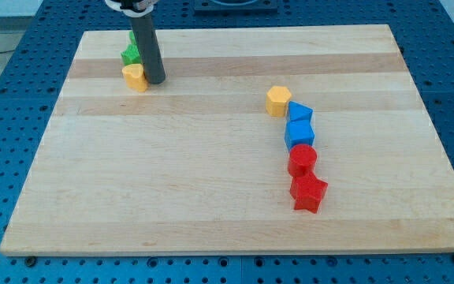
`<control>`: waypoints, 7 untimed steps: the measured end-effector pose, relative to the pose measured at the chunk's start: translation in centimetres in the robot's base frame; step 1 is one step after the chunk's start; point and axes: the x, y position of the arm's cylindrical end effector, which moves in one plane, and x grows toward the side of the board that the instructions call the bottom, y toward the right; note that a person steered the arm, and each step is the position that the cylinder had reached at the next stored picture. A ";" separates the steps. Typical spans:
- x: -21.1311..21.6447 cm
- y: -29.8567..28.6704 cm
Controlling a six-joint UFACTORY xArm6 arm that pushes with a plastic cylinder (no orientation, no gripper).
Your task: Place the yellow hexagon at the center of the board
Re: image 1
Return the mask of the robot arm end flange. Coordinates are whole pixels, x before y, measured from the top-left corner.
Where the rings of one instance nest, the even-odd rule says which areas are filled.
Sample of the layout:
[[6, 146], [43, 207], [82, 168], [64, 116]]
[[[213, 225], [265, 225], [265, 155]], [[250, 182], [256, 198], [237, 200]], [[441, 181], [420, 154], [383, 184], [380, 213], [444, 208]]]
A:
[[105, 0], [112, 10], [122, 12], [127, 17], [143, 17], [154, 10], [159, 0]]

